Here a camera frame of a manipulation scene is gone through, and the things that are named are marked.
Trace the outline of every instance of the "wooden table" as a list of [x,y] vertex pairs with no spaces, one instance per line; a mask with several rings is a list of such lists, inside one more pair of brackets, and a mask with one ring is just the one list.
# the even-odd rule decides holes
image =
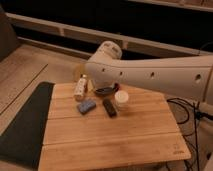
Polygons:
[[40,171],[93,170],[183,160],[191,157],[161,93],[121,86],[129,106],[109,118],[102,99],[82,116],[73,98],[75,84],[54,86],[40,158]]

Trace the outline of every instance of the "floor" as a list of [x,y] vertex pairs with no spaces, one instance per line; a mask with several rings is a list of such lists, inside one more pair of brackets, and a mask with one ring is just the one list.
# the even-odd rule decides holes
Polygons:
[[[72,82],[75,79],[76,68],[86,61],[29,45],[22,45],[9,57],[0,63],[0,134],[6,129],[15,114],[42,81],[53,83]],[[177,120],[184,117],[183,110],[170,105]],[[213,107],[201,104],[201,110],[213,113]],[[190,122],[180,127],[183,133],[193,131],[192,111]],[[213,151],[213,123],[202,120],[198,128],[201,170],[207,162],[206,155]],[[188,140],[194,144],[194,137]],[[171,170],[184,170],[182,161],[168,163]],[[31,171],[29,168],[0,161],[1,171]],[[126,168],[107,169],[107,171],[166,171],[165,164],[134,166]]]

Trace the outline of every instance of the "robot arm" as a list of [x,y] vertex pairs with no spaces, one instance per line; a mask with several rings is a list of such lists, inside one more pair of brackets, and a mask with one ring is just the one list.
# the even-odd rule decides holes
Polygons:
[[121,56],[119,46],[106,41],[87,61],[97,88],[116,82],[213,104],[213,56],[132,61]]

